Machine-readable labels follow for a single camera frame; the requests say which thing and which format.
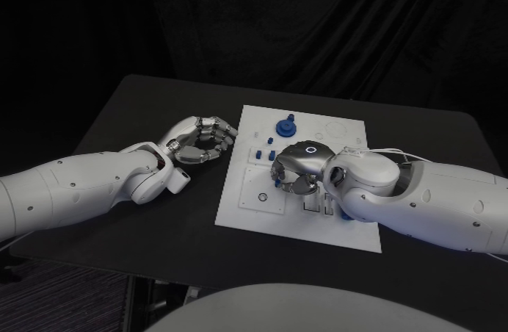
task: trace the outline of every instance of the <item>gray carpet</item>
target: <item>gray carpet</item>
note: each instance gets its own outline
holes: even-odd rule
[[[27,261],[12,269],[22,280],[0,284],[0,331],[120,330],[127,277]]]

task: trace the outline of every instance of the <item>black table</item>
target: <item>black table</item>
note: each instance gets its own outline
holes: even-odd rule
[[[156,142],[189,115],[217,115],[235,126],[243,104],[363,120],[371,148],[500,175],[477,124],[460,112],[145,76],[123,79],[74,153]],[[508,329],[508,264],[487,255],[438,248],[382,226],[382,254],[215,226],[228,161],[230,152],[184,167],[191,182],[178,195],[165,191],[142,206],[119,203],[109,214],[32,233],[11,253],[214,289],[271,282],[336,287],[476,331]]]

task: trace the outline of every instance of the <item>white board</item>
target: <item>white board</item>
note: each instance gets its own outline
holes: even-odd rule
[[[296,134],[280,137],[274,125],[289,114]],[[214,224],[381,253],[376,223],[340,218],[335,201],[329,208],[320,183],[319,193],[299,196],[277,189],[270,180],[270,151],[276,155],[287,145],[306,140],[325,144],[333,152],[345,145],[366,147],[362,121],[243,106],[237,131]],[[284,182],[296,179],[293,173],[286,177]]]

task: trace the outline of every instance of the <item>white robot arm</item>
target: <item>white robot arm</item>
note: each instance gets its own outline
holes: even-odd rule
[[[237,131],[217,117],[184,119],[155,145],[142,142],[119,152],[54,160],[0,178],[0,241],[104,214],[120,201],[142,204],[166,188],[178,193],[189,181],[173,161],[218,158]],[[194,147],[217,143],[209,150]]]
[[[457,165],[397,165],[375,151],[343,148],[335,155],[323,144],[297,142],[273,161],[271,179],[302,195],[320,181],[353,220],[444,248],[508,254],[508,179]],[[300,175],[293,183],[280,182],[284,170]]]

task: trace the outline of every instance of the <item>robotic hand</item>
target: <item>robotic hand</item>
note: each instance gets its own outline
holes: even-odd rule
[[[398,153],[345,147],[335,154],[317,142],[297,142],[273,161],[271,179],[299,195],[322,182],[359,222],[378,222],[444,248],[508,254],[508,179],[428,161],[397,165],[375,153],[382,151]],[[293,183],[280,182],[286,170],[299,175]]]
[[[145,203],[166,188],[178,193],[189,181],[173,162],[220,157],[237,131],[217,117],[184,119],[155,145],[140,142],[119,152],[54,160],[0,178],[0,241],[104,214],[120,201]],[[209,150],[197,141],[212,140]]]

